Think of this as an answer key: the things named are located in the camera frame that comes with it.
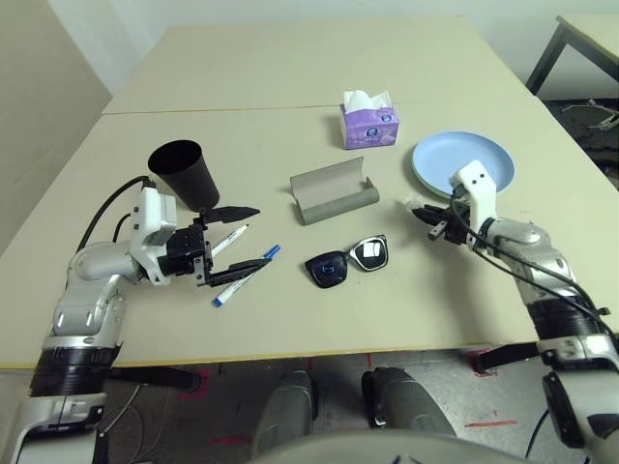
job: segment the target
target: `light blue plate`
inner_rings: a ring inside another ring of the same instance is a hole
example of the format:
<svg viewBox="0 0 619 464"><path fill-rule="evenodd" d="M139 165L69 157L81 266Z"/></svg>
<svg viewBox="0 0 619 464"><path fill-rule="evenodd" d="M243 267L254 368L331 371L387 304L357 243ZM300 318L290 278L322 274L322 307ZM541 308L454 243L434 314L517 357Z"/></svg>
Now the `light blue plate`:
<svg viewBox="0 0 619 464"><path fill-rule="evenodd" d="M419 142L413 151L413 172L432 192L449 198L449 178L472 160L482 162L497 191L514 180L514 160L500 145L476 133L459 131L436 133Z"/></svg>

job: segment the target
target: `tabletop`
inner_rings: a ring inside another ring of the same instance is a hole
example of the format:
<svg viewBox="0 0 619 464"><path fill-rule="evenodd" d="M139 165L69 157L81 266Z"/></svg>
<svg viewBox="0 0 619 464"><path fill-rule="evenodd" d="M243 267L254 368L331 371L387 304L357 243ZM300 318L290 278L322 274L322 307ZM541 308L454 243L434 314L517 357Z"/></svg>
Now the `tabletop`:
<svg viewBox="0 0 619 464"><path fill-rule="evenodd" d="M171 27L103 113L395 103L528 91L463 16Z"/></svg>
<svg viewBox="0 0 619 464"><path fill-rule="evenodd" d="M557 20L619 65L619 14L564 14Z"/></svg>
<svg viewBox="0 0 619 464"><path fill-rule="evenodd" d="M211 305L221 289L197 288L190 277L174 278L167 287L129 285L119 365L536 339L511 277L463 246L429 242L428 227L400 204L411 192L445 204L414 178L411 152L423 138L451 130L485 135L514 157L516 179L498 196L499 215L545 228L594 301L613 308L606 319L619 328L619 196L537 99L514 99L507 106L488 100L398 104L397 144L356 151L341 149L338 111L324 106L103 116L0 259L0 365L36 362L64 290L67 263L91 216L118 186L147 172L153 150L178 138L203 147L221 206L262 211L218 255L216 269L258 257L274 244L281 252L221 308ZM290 176L358 156L380 201L301 225ZM112 205L93 241L110 240L136 196L136 190L127 192ZM179 205L179 226L191 218ZM207 239L217 242L237 226L213 224ZM347 281L328 290L311 282L303 268L307 259L374 234L387 237L385 268L364 273L351 265Z"/></svg>

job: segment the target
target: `white marker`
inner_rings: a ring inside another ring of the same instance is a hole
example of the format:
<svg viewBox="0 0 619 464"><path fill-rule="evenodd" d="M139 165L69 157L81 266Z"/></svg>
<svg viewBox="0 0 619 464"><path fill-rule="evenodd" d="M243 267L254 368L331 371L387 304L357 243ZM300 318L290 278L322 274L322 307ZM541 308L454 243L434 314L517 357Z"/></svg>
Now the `white marker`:
<svg viewBox="0 0 619 464"><path fill-rule="evenodd" d="M281 247L279 245L275 245L262 257L264 259L273 259L275 255L278 254L278 251L280 251L280 249ZM232 285L230 285L217 295L217 297L213 300L213 305L215 305L215 307L222 306L230 299L230 297L232 297L232 295L234 295L243 285L248 283L250 279L255 275L256 273L253 273L248 275L247 277L242 278L241 280L237 280L236 282L234 282Z"/></svg>
<svg viewBox="0 0 619 464"><path fill-rule="evenodd" d="M232 233L230 233L225 239L223 239L221 242L219 242L218 244L216 244L215 246L211 248L211 255L215 257L216 254L219 254L224 248L226 248L236 239L241 237L241 235L243 235L243 232L248 230L248 227L250 227L250 225L245 224L239 227L238 229L234 230Z"/></svg>

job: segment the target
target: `black paper cup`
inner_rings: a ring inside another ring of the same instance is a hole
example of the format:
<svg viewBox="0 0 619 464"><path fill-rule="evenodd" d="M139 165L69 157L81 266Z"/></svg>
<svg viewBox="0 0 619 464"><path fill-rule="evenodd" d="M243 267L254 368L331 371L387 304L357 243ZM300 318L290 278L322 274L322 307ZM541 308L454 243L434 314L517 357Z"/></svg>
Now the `black paper cup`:
<svg viewBox="0 0 619 464"><path fill-rule="evenodd" d="M174 140L162 145L148 159L148 168L192 211L210 210L220 201L202 149L192 140Z"/></svg>

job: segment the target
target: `tissue box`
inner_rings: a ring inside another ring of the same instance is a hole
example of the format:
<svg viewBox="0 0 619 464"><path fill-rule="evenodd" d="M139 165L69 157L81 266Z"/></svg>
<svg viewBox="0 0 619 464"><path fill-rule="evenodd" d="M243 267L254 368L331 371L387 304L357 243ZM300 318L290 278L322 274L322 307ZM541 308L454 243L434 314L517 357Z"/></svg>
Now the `tissue box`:
<svg viewBox="0 0 619 464"><path fill-rule="evenodd" d="M373 104L385 106L368 108ZM391 107L387 92L373 99L362 91L346 92L344 104L339 106L339 110L341 134L346 150L396 143L399 117Z"/></svg>

